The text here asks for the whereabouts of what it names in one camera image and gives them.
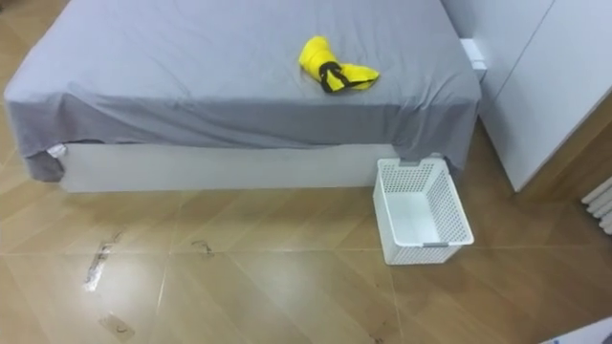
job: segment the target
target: radiator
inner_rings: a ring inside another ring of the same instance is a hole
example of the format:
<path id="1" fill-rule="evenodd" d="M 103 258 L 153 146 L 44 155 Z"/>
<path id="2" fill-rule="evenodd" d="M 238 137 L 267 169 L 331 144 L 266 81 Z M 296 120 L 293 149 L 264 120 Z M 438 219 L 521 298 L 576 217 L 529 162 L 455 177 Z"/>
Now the radiator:
<path id="1" fill-rule="evenodd" d="M 612 177 L 586 195 L 582 202 L 587 205 L 586 211 L 600 220 L 603 231 L 612 235 Z"/>

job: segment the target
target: wooden floor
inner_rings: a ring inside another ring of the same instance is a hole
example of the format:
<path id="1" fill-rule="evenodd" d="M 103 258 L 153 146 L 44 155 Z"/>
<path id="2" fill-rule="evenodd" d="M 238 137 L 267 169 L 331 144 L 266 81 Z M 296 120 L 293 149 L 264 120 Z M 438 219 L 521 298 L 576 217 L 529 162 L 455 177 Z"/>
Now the wooden floor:
<path id="1" fill-rule="evenodd" d="M 60 1 L 0 14 L 0 86 Z M 67 195 L 0 114 L 0 343 L 537 343 L 612 315 L 612 245 L 576 204 L 518 204 L 479 126 L 476 243 L 383 263 L 370 189 Z"/>

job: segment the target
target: basket mesh side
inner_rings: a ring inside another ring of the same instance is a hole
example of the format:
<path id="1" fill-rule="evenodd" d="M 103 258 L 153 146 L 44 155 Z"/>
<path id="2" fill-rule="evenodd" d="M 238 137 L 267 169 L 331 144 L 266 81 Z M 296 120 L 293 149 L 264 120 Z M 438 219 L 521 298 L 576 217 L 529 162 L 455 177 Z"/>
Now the basket mesh side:
<path id="1" fill-rule="evenodd" d="M 398 168 L 396 163 L 382 166 L 384 192 L 423 192 L 434 166 L 433 163 L 414 168 Z"/>
<path id="2" fill-rule="evenodd" d="M 427 192 L 427 200 L 433 214 L 433 221 L 438 227 L 440 241 L 443 243 L 463 242 L 468 240 L 459 207 L 450 191 L 451 185 L 447 175 L 440 173 Z"/>
<path id="3" fill-rule="evenodd" d="M 394 257 L 392 265 L 442 264 L 457 250 L 457 247 L 404 247 Z"/>

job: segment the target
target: basket handle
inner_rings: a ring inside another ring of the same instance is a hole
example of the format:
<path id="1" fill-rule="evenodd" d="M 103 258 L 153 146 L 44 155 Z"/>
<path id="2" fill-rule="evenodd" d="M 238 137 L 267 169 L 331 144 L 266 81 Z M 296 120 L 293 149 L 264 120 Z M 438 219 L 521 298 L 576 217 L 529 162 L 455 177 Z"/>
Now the basket handle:
<path id="1" fill-rule="evenodd" d="M 423 247 L 448 247 L 448 243 L 423 243 Z"/>

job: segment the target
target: black strap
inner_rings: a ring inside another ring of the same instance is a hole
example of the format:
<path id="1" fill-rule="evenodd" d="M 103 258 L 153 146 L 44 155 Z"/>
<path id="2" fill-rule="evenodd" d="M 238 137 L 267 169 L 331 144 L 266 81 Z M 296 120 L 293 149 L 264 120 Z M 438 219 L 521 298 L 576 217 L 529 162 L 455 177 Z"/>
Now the black strap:
<path id="1" fill-rule="evenodd" d="M 340 67 L 340 65 L 337 62 L 334 62 L 334 61 L 325 62 L 320 67 L 318 67 L 318 74 L 321 77 L 321 87 L 323 88 L 323 91 L 325 91 L 325 93 L 334 93 L 334 90 L 332 90 L 332 88 L 327 83 L 327 72 L 337 77 L 338 80 L 342 82 L 342 85 L 344 85 L 344 88 L 355 87 L 364 82 L 371 81 L 371 80 L 350 81 L 346 76 L 344 76 L 344 74 L 342 73 L 342 67 Z"/>

